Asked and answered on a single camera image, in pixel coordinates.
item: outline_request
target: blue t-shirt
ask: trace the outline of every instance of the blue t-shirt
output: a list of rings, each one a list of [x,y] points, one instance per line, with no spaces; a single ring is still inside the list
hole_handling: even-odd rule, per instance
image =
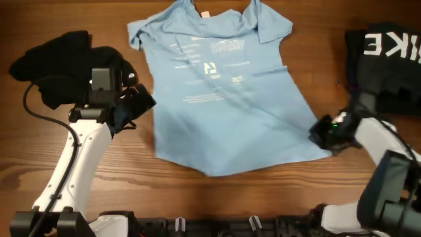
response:
[[[259,0],[209,18],[179,0],[129,23],[154,78],[157,156],[209,176],[329,156],[307,139],[316,118],[282,64],[291,28]]]

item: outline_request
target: wooden surface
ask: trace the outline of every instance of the wooden surface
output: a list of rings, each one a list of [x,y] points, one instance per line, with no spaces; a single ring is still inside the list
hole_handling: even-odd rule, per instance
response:
[[[210,15],[243,11],[248,1],[196,1]],[[334,114],[347,101],[344,81],[344,31],[372,22],[394,21],[421,30],[419,0],[265,1],[294,23],[282,42],[284,64],[320,117]],[[129,48],[126,24],[158,13],[170,1],[5,0],[0,3],[0,235],[8,235],[15,211],[29,210],[47,184],[66,130],[26,114],[22,94],[28,83],[8,75],[11,63],[26,50],[72,30],[88,30],[93,46],[119,50],[152,90],[144,55]],[[29,106],[67,120],[70,106],[45,107],[36,90]],[[305,214],[319,203],[355,201],[374,165],[364,150],[348,149],[338,157],[209,178],[154,158],[152,112],[139,118],[138,129],[118,134],[100,162],[89,197],[87,216],[106,210],[133,210],[138,217],[248,217]],[[403,137],[419,150],[421,122],[394,120]]]

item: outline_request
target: black fabric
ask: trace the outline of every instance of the black fabric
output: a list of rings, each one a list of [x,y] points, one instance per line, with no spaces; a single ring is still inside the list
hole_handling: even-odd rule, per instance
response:
[[[87,31],[68,32],[28,50],[14,62],[10,74],[20,81],[37,82],[44,104],[52,109],[68,103],[87,103],[92,68],[122,71],[123,83],[136,83],[136,72],[111,47],[91,48]]]
[[[376,52],[378,45],[373,34],[381,34],[380,53]],[[347,81],[351,93],[376,95],[379,113],[421,116],[420,36],[391,22],[347,31]],[[407,46],[393,52],[400,41]]]

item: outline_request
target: wooden table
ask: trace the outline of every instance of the wooden table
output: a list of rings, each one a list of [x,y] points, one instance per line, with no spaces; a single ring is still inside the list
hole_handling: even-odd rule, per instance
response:
[[[170,1],[3,0],[0,4],[0,234],[8,234],[15,211],[30,210],[48,182],[61,154],[67,131],[26,114],[22,94],[28,83],[8,75],[11,63],[26,50],[73,30],[88,30],[93,46],[119,50],[137,70],[148,90],[153,79],[143,53],[130,49],[126,24],[147,18]],[[344,107],[344,31],[382,20],[421,30],[419,0],[283,0],[265,1],[294,23],[282,42],[284,64],[316,116]],[[244,1],[196,1],[210,15],[243,11]],[[52,111],[40,94],[30,93],[29,106],[67,120],[70,106]],[[337,157],[278,165],[222,178],[154,158],[152,112],[139,118],[137,130],[118,134],[100,162],[89,197],[87,216],[106,210],[133,210],[138,217],[248,217],[305,214],[319,203],[355,201],[374,164],[364,150],[348,149]],[[394,120],[403,137],[421,146],[421,122]]]

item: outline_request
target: shirt tag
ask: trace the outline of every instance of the shirt tag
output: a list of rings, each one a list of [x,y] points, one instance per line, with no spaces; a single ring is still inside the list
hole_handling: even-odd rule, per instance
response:
[[[208,11],[202,12],[201,15],[202,15],[202,18],[211,17]]]

